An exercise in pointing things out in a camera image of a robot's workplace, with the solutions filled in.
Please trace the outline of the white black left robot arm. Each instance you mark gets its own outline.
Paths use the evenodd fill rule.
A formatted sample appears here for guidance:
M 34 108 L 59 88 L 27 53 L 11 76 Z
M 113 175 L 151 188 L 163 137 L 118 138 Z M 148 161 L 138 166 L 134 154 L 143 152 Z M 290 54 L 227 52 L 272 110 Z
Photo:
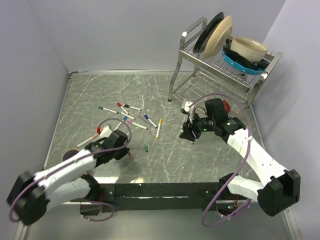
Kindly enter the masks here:
M 8 218 L 32 225 L 47 211 L 73 200 L 106 205 L 114 212 L 115 208 L 104 202 L 98 181 L 87 172 L 128 155 L 131 138 L 132 133 L 114 130 L 54 167 L 21 173 L 6 200 L 10 206 Z

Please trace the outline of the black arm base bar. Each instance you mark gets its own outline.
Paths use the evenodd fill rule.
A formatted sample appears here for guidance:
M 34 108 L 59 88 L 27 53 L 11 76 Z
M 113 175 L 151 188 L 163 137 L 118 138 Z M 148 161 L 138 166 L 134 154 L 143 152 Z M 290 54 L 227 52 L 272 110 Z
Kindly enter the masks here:
M 116 211 L 204 210 L 220 182 L 102 183 L 85 200 L 111 204 Z

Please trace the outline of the yellow cap marker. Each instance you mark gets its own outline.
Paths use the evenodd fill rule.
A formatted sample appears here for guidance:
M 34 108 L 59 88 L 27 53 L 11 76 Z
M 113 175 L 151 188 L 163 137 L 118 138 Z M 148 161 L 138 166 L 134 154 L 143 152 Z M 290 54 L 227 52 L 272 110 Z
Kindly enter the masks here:
M 163 122 L 163 119 L 161 118 L 158 122 L 158 127 L 157 127 L 157 132 L 156 132 L 156 137 L 155 137 L 157 140 L 159 139 L 159 136 L 160 136 L 162 122 Z

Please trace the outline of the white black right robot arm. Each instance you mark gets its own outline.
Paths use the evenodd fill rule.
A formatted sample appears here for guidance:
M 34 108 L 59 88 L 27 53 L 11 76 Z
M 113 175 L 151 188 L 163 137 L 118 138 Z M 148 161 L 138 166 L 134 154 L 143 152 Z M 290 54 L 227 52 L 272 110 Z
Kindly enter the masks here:
M 202 133 L 214 132 L 243 157 L 259 178 L 254 181 L 233 173 L 219 186 L 219 195 L 224 199 L 240 195 L 258 202 L 271 217 L 298 203 L 300 174 L 278 163 L 253 138 L 248 126 L 236 117 L 229 117 L 230 106 L 225 100 L 213 98 L 204 104 L 206 116 L 200 117 L 191 101 L 183 102 L 181 111 L 188 119 L 183 123 L 179 137 L 194 142 Z

